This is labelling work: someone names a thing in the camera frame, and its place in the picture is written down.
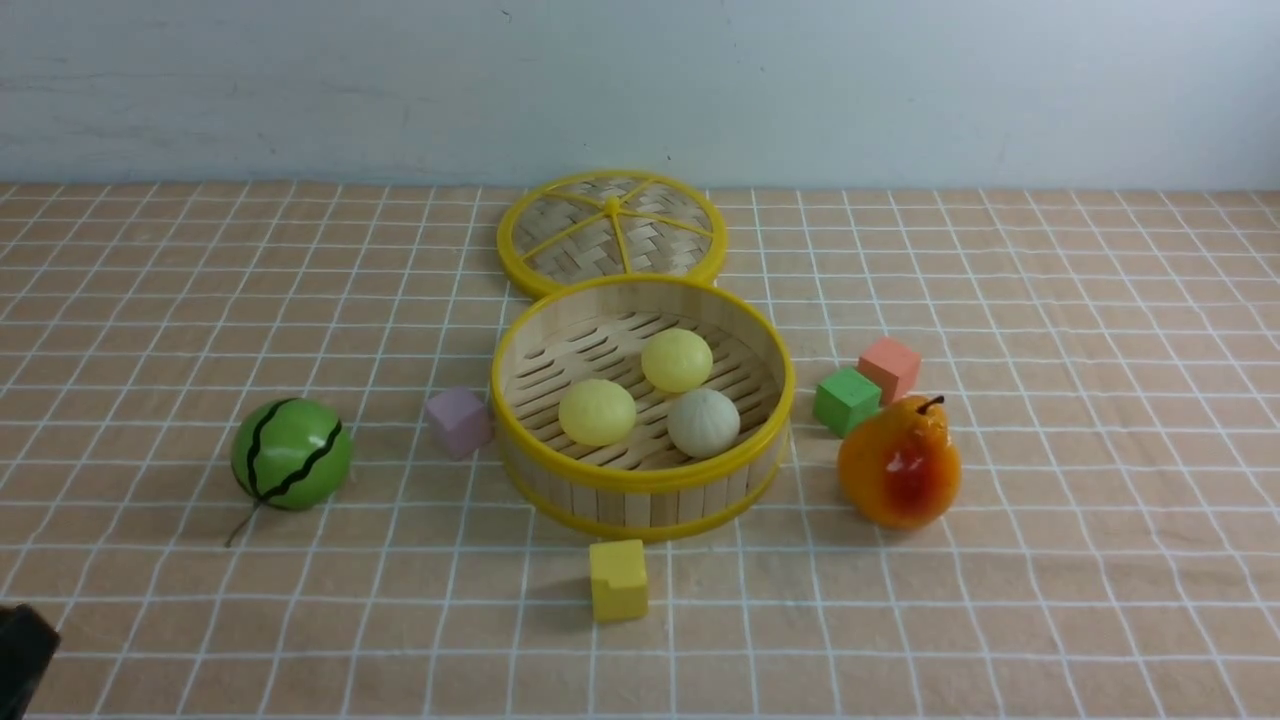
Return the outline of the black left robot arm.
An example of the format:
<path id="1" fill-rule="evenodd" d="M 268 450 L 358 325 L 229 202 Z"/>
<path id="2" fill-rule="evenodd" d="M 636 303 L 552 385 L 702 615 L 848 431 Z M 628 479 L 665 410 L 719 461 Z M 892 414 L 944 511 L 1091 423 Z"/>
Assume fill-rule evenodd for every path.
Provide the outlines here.
<path id="1" fill-rule="evenodd" d="M 1 719 L 24 717 L 60 643 L 29 605 L 1 606 Z"/>

